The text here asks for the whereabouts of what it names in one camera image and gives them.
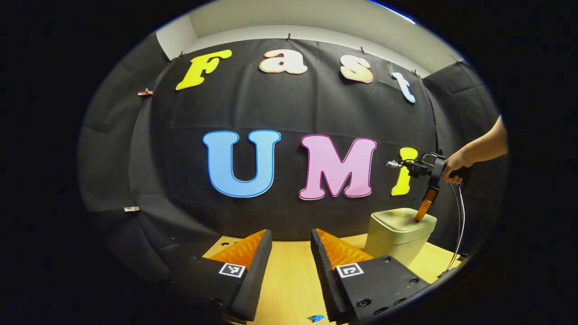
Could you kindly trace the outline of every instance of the pink letter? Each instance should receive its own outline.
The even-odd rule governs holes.
[[[309,152],[307,181],[305,188],[299,191],[303,200],[319,200],[325,196],[321,188],[321,174],[333,197],[339,195],[343,185],[351,175],[349,187],[343,194],[347,197],[364,197],[371,194],[369,174],[371,157],[377,142],[367,138],[355,139],[345,159],[341,161],[331,138],[326,135],[307,135],[301,144]]]

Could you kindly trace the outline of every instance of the wooden table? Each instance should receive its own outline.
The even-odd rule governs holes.
[[[367,234],[341,239],[363,249]],[[239,238],[223,236],[203,257],[208,258],[226,248],[227,245],[222,245],[224,242],[233,244],[238,240]],[[447,268],[452,256],[453,252],[426,243],[409,265],[409,269],[426,282],[432,283]],[[456,260],[452,268],[459,264]],[[335,324],[327,319],[310,242],[273,241],[255,321],[247,324],[306,325],[313,324],[308,318],[313,315],[325,316],[323,320],[315,323],[316,325]]]

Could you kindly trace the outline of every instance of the beige container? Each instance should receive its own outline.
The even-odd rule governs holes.
[[[393,256],[407,267],[428,241],[437,221],[426,214],[415,222],[416,213],[414,209],[401,208],[371,214],[364,251],[373,257]]]

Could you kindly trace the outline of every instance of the blue object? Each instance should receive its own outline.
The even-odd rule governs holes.
[[[281,133],[258,130],[249,133],[249,141],[255,143],[257,151],[257,174],[249,181],[233,175],[233,145],[239,135],[231,131],[216,131],[205,134],[203,143],[209,151],[209,177],[214,188],[231,197],[255,197],[267,191],[273,184],[273,151]]]
[[[312,320],[314,323],[319,322],[320,320],[322,320],[323,318],[325,318],[325,316],[323,315],[314,315],[311,316],[309,319]]]
[[[415,103],[415,96],[409,93],[409,82],[407,82],[407,80],[405,80],[399,72],[394,72],[391,74],[391,76],[398,81],[399,88],[401,88],[401,92],[405,99],[407,99],[409,102]]]

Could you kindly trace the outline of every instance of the lid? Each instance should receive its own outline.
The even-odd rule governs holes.
[[[410,208],[393,209],[371,214],[371,218],[394,233],[393,243],[405,243],[428,236],[434,230],[437,218],[425,214],[420,222],[415,222],[417,210]]]

